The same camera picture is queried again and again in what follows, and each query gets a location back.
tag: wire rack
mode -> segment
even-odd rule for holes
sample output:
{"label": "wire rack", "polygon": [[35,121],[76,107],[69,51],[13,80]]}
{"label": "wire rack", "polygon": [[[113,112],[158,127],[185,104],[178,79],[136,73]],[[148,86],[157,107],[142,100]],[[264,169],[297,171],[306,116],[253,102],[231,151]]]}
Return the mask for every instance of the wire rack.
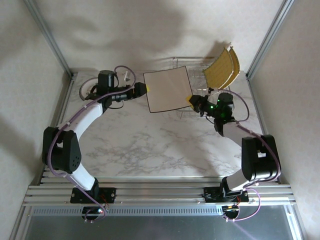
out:
{"label": "wire rack", "polygon": [[[192,94],[205,96],[208,92],[207,82],[203,70],[208,68],[214,61],[215,57],[173,57],[171,68],[179,68],[186,66]],[[176,110],[179,118],[200,118],[200,114],[196,113],[191,107],[185,107]]]}

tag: white marble tabletop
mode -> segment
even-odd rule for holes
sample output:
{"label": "white marble tabletop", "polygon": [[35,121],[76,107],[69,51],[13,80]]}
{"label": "white marble tabletop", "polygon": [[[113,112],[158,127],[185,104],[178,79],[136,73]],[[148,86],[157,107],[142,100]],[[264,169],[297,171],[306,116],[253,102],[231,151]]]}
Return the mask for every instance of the white marble tabletop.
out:
{"label": "white marble tabletop", "polygon": [[[83,105],[79,88],[98,72],[79,72],[65,120]],[[230,86],[250,108],[245,127],[261,133],[244,73]],[[244,119],[244,104],[234,97],[234,114]],[[108,109],[83,133],[82,164],[95,177],[221,177],[241,167],[241,148],[215,132],[205,118],[178,117],[176,111],[150,113],[146,96]]]}

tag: yellow cloth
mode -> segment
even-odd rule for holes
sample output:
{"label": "yellow cloth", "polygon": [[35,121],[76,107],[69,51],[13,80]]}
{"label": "yellow cloth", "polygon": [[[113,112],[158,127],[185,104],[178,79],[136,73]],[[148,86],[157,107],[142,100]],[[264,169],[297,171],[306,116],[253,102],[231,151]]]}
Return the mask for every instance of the yellow cloth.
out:
{"label": "yellow cloth", "polygon": [[230,48],[229,54],[233,62],[233,73],[231,77],[221,87],[219,87],[220,89],[225,89],[230,84],[232,84],[240,73],[240,63],[233,47]]}
{"label": "yellow cloth", "polygon": [[207,69],[203,70],[208,88],[217,89],[222,87],[234,72],[233,60],[226,48],[218,59]]}

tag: white wall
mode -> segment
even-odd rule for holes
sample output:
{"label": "white wall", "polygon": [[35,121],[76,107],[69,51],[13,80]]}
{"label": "white wall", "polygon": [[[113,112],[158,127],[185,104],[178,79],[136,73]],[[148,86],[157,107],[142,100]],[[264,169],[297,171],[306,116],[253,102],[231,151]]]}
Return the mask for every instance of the white wall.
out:
{"label": "white wall", "polygon": [[63,70],[22,0],[0,1],[0,239],[9,238],[41,165]]}
{"label": "white wall", "polygon": [[231,43],[250,66],[283,0],[37,0],[71,68],[152,69],[174,56],[217,56]]}
{"label": "white wall", "polygon": [[320,239],[320,1],[296,0],[252,80],[309,239]]}

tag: marble surface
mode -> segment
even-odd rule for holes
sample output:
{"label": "marble surface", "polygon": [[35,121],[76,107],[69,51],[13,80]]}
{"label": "marble surface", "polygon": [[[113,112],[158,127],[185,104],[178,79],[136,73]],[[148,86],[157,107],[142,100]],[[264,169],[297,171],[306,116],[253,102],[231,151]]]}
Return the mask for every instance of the marble surface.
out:
{"label": "marble surface", "polygon": [[[98,72],[79,72],[71,90],[65,119],[83,105],[79,88]],[[230,86],[249,105],[244,126],[260,133],[252,97],[241,75]],[[243,103],[234,98],[234,117],[246,117]],[[108,109],[83,133],[82,164],[95,177],[220,177],[241,167],[241,148],[215,132],[205,118],[178,117],[176,111],[150,113],[146,96]]]}

